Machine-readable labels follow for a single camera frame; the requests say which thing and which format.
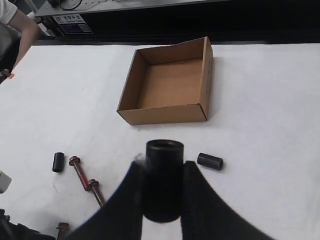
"person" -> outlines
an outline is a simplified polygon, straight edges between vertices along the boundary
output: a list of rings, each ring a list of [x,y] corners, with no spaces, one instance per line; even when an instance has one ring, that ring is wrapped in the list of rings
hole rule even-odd
[[[15,68],[41,34],[41,29],[31,18],[8,0],[0,0],[0,62],[5,55],[10,55],[10,47],[18,43],[18,53],[12,67]]]

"box flap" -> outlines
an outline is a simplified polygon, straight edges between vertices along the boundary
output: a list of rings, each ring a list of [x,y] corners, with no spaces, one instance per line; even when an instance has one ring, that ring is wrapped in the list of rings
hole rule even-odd
[[[147,64],[138,51],[135,51],[121,94],[118,110],[135,109],[147,70]]]
[[[119,110],[117,112],[130,125],[206,121],[199,104]]]
[[[207,37],[175,45],[157,46],[137,50],[149,65],[172,63],[181,60],[201,59]]]
[[[212,85],[213,70],[213,51],[208,37],[204,39],[203,62],[201,69],[201,89],[199,94],[199,103],[206,116],[209,118],[210,91]]]

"person's arm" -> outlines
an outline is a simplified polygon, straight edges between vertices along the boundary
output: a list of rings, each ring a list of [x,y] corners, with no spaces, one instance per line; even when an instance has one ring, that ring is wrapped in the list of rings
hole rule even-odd
[[[20,10],[15,13],[8,25],[21,32],[19,53],[13,67],[15,68],[32,44],[41,36],[42,31],[31,18]]]

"white tabletop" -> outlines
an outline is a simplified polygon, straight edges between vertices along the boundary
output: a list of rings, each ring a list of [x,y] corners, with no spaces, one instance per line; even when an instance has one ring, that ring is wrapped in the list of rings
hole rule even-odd
[[[0,85],[0,170],[12,183],[0,208],[56,236],[99,206],[75,170],[52,172],[55,152],[78,155],[106,199],[154,139],[181,141],[241,216],[278,240],[320,238],[320,44],[213,45],[208,122],[130,126],[116,112],[136,46],[34,46]],[[143,220],[143,240],[182,239],[180,222]]]

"cable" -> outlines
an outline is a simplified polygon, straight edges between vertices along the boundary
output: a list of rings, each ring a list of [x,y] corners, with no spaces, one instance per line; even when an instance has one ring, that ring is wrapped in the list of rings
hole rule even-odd
[[[73,6],[73,7],[71,7],[71,8],[64,8],[64,7],[61,5],[61,1],[62,1],[62,0],[59,0],[59,6],[60,6],[60,8],[61,8],[62,10],[64,10],[64,11],[72,11],[72,10],[75,10],[77,7],[79,7],[83,0],[80,0],[75,6]]]

